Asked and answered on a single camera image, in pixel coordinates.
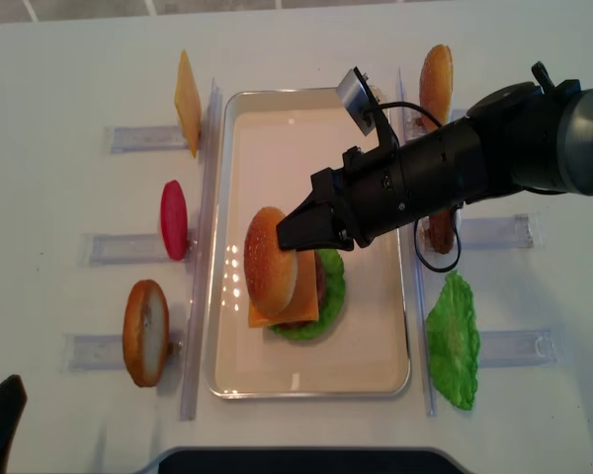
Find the red tomato slice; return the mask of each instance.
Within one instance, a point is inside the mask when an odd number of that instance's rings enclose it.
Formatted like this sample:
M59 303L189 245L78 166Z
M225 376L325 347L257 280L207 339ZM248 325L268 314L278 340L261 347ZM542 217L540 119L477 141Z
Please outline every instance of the red tomato slice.
M162 191L160 228L165 248L172 260L182 260L189 249L187 240L187 203L180 183L170 181Z

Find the white tray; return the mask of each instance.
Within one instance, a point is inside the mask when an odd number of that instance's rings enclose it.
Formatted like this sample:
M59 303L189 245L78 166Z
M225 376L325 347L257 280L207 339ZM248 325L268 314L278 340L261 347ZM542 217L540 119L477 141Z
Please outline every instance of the white tray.
M337 324L308 343L248 328L242 248L253 215L289 213L310 175L342 166L342 153L377 146L334 89L243 93L226 106L213 249L205 375L222 398L391 395L410 373L397 231L342 252L347 297Z

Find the lettuce leaf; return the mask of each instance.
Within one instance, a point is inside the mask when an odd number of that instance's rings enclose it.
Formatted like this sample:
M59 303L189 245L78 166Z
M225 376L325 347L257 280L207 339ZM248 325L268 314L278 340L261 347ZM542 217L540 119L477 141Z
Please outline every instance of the lettuce leaf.
M309 341L315 339L329 329L340 313L345 302L345 265L340 254L334 249L316 251L325 268L327 291L325 300L318 314L318 321L300 328L284 329L271 326L270 330L291 341Z
M446 284L426 319L428 369L435 387L453 405L471 410L478 382L481 338L470 285L458 272Z

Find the sesame seed bun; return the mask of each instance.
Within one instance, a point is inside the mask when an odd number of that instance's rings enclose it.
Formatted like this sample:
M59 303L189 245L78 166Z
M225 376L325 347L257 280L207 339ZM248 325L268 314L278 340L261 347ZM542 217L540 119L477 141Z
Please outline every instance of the sesame seed bun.
M280 250L277 240L277 224L284 217L275 207L261 208L250 222L244 242L248 295L269 318L288 306L297 283L297 252Z
M443 44L433 47L424 60L419 80L419 104L446 124L451 111L453 96L453 57L451 49ZM426 116L422 122L428 131L437 126Z

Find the cheese slice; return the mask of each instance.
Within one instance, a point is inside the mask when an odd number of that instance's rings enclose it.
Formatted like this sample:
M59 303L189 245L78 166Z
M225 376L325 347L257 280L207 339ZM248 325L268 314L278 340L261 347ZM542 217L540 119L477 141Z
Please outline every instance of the cheese slice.
M251 301L248 304L249 328L265 328L276 324L296 323L299 321L318 321L314 251L298 252L296 255L298 270L295 292L290 304L281 313L269 318L259 311Z
M182 123L182 129L185 132L185 138L189 142L191 152L196 157L202 128L202 105L200 104L200 95L198 94L194 73L191 70L189 56L184 49L180 54L174 104Z

